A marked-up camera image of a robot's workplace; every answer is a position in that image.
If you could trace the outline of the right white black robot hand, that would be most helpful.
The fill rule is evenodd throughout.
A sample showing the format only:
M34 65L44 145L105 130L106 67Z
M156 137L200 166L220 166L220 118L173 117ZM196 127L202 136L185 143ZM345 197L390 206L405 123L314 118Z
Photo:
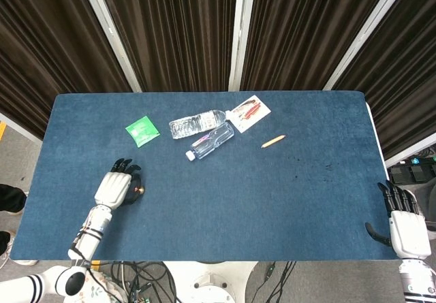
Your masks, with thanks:
M383 195L390 235L382 236L370 223L365 223L368 235L392 248L400 259L426 259L431 255L431 245L426 220L420 212L416 196L389 180L379 182L377 186Z

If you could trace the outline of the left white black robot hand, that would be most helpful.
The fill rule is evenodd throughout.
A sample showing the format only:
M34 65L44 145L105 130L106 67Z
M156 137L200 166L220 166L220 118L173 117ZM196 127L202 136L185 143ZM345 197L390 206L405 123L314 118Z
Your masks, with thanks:
M111 210L132 205L145 193L139 165L131 164L132 159L117 159L110 171L103 177L94 196L97 205Z

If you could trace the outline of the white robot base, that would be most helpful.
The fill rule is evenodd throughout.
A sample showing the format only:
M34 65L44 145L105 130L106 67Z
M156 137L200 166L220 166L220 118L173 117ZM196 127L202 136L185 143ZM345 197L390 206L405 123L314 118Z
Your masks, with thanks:
M182 303L245 303L256 261L165 261Z

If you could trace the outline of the black foot pedal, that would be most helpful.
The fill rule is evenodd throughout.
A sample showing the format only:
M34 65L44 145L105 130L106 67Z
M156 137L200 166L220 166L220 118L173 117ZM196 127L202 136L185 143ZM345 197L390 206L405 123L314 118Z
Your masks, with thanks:
M436 165L400 165L388 170L391 181L396 185L426 183L436 177Z

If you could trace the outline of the green square sachet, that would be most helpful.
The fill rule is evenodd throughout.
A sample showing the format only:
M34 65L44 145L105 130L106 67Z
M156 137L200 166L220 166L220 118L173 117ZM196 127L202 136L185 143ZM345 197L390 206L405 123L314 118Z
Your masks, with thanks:
M138 148L160 136L160 132L148 116L138 119L127 126L125 130L132 137Z

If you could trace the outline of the black trouser leg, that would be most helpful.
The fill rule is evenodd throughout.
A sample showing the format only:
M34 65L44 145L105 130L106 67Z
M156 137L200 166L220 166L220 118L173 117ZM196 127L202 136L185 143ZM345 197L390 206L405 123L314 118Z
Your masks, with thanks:
M10 252L15 236L13 231L0 230L0 256Z
M23 212L27 195L17 187L0 184L0 211L18 215Z

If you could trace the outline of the floral cloth bag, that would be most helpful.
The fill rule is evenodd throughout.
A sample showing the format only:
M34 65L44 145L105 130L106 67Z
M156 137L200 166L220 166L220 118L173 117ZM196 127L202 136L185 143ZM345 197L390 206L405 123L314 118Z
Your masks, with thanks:
M125 303L125 293L103 273L87 271L82 289L64 303Z

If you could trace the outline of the clear bottle white label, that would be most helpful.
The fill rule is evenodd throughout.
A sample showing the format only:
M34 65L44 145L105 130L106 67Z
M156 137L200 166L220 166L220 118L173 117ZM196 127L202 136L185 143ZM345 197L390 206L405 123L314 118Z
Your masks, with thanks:
M230 119L231 112L209 110L169 122L172 138L177 140L213 130Z

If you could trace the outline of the blue felt table mat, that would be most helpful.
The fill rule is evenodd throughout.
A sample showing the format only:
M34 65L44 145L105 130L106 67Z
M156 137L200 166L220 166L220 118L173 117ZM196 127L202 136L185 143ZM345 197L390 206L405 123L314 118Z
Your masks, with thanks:
M247 92L64 94L56 97L12 249L67 258L117 159L132 159L144 195L114 211L101 260L388 260L386 180L363 93L262 91L271 113L201 160L169 122L232 109ZM148 116L160 136L138 148L125 128ZM261 145L279 135L286 137Z

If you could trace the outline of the clear bottle purple label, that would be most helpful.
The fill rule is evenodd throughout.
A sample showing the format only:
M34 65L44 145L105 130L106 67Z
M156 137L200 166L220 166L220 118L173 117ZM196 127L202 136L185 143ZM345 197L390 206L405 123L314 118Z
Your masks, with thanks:
M200 139L195 141L190 149L185 153L189 161L202 159L212 153L234 136L234 129L228 122L218 126Z

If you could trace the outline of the dark brown curtain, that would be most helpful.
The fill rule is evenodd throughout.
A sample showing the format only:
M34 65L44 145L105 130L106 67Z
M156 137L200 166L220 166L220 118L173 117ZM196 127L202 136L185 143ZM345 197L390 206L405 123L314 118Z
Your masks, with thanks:
M436 0L396 0L334 89L364 93L387 159L436 133Z
M240 88L318 91L379 0L253 0Z
M42 139L57 95L130 91L89 0L0 0L0 113Z
M227 91L236 0L105 0L144 92Z

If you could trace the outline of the white picture card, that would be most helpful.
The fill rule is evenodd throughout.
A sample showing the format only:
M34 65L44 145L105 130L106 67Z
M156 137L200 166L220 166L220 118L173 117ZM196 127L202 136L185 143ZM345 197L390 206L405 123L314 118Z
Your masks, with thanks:
M252 95L231 111L230 121L244 133L270 113L270 108L257 95Z

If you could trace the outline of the short orange pencil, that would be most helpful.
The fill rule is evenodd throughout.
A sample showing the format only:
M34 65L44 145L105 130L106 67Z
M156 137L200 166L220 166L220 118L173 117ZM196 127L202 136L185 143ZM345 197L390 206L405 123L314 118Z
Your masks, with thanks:
M286 137L286 135L279 135L279 136L277 136L277 137L275 137L275 138L273 138L273 139L263 143L261 145L261 148L268 148L269 146L271 146L271 145L273 145L273 144L283 140L285 137Z

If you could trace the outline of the white partition post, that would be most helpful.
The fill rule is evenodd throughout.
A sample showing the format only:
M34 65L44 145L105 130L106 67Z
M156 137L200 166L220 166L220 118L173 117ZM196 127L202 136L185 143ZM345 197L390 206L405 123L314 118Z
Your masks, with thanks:
M323 87L330 91L397 0L379 0Z
M230 92L239 91L241 87L253 2L254 0L236 0L235 3L232 56L228 79L228 91Z
M142 92L142 88L138 82L136 73L127 56L127 52L123 45L116 25L110 13L106 0L88 0L98 19L98 22L110 44L110 47L118 61L121 70L126 78L127 83L134 93Z

